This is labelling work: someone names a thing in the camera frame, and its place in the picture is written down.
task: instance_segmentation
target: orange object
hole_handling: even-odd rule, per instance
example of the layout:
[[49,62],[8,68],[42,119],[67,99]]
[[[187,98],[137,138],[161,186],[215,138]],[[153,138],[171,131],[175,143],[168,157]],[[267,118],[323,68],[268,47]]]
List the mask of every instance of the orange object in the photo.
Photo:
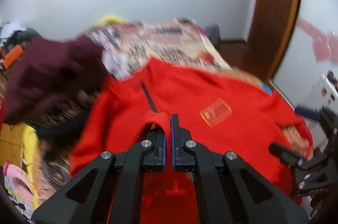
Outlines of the orange object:
[[13,63],[23,54],[23,48],[21,45],[14,46],[9,53],[5,55],[3,66],[8,69]]

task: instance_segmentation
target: yellow object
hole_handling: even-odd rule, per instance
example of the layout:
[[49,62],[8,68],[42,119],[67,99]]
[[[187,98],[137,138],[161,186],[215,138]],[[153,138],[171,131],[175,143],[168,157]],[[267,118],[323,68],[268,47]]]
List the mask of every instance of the yellow object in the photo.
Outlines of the yellow object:
[[100,21],[99,21],[99,26],[102,27],[104,25],[107,25],[107,24],[111,24],[111,23],[118,23],[118,24],[122,24],[124,23],[124,21],[115,16],[115,15],[107,15],[107,16],[104,16]]
[[34,163],[33,158],[37,146],[38,146],[38,137],[36,131],[35,129],[27,125],[23,132],[23,149],[24,149],[23,157],[26,159],[28,180],[31,185],[31,188],[33,189],[35,209],[37,209],[40,206],[38,200],[38,192],[33,183],[33,163]]

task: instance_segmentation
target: wooden floor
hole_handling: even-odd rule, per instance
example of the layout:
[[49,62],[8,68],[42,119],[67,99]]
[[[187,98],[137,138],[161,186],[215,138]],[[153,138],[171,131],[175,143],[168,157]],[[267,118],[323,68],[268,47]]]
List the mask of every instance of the wooden floor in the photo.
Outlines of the wooden floor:
[[218,51],[231,67],[251,73],[263,81],[266,79],[270,64],[259,61],[245,41],[221,42]]

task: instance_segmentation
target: clothes pile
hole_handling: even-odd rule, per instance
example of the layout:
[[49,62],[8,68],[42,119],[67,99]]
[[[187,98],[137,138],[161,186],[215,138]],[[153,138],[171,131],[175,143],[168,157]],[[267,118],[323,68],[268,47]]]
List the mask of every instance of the clothes pile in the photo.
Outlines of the clothes pile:
[[[71,152],[71,176],[103,151],[127,151],[153,126],[166,134],[170,163],[173,114],[192,139],[213,152],[236,152],[285,194],[290,171],[270,155],[269,144],[303,154],[312,148],[296,129],[304,120],[283,98],[231,70],[188,19],[109,24],[67,42],[32,38],[12,67],[4,102],[4,121],[26,122],[39,139],[80,137]],[[285,128],[301,147],[290,145]],[[146,174],[141,223],[198,223],[195,204],[186,174],[170,165]]]

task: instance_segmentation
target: maroon garment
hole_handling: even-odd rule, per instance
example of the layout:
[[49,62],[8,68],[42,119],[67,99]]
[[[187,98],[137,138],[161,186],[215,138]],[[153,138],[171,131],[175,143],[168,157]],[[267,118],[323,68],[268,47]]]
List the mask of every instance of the maroon garment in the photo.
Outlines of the maroon garment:
[[102,48],[87,36],[68,42],[32,38],[10,71],[4,122],[29,121],[79,90],[101,87],[108,74],[101,55]]

